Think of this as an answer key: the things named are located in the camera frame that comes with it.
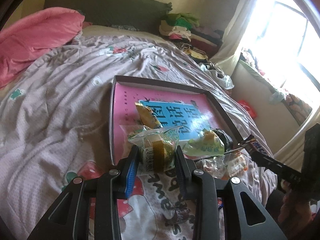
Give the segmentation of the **person's right hand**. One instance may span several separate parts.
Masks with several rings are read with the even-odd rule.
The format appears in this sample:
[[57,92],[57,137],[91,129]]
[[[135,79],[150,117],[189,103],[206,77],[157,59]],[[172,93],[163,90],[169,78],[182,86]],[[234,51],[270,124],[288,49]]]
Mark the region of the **person's right hand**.
[[278,224],[287,239],[293,239],[313,221],[310,196],[292,189],[287,181],[282,181],[281,187],[286,194],[280,208]]

